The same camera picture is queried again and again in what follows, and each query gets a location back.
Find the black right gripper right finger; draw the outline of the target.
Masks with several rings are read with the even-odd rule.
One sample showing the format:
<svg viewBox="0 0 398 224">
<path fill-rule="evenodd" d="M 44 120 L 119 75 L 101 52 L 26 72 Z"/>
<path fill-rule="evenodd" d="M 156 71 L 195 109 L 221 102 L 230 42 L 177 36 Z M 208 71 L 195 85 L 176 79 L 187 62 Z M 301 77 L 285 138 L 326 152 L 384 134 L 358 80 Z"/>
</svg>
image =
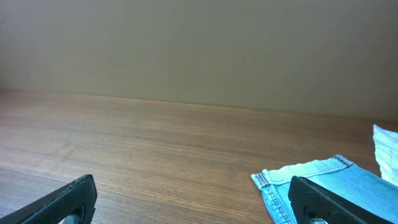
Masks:
<svg viewBox="0 0 398 224">
<path fill-rule="evenodd" d="M 389 223 L 305 177 L 292 177 L 288 198 L 298 224 Z"/>
</svg>

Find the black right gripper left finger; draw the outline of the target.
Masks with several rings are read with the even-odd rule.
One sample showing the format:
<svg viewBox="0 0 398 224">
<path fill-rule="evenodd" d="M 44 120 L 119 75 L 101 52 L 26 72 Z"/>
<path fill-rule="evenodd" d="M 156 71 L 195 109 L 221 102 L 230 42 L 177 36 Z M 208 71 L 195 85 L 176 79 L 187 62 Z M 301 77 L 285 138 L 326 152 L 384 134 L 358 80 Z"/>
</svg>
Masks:
<svg viewBox="0 0 398 224">
<path fill-rule="evenodd" d="M 94 178 L 86 174 L 25 207 L 1 218 L 2 224 L 90 224 L 98 193 Z"/>
</svg>

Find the light blue denim shorts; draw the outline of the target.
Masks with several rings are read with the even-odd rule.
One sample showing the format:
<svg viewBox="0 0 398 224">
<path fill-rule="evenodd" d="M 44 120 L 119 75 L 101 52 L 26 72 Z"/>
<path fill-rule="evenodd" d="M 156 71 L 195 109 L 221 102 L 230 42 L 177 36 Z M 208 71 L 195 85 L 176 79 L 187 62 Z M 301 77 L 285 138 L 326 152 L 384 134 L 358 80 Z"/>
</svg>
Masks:
<svg viewBox="0 0 398 224">
<path fill-rule="evenodd" d="M 253 174 L 274 223 L 296 223 L 288 192 L 293 176 L 305 177 L 392 223 L 397 223 L 397 186 L 342 155 Z"/>
</svg>

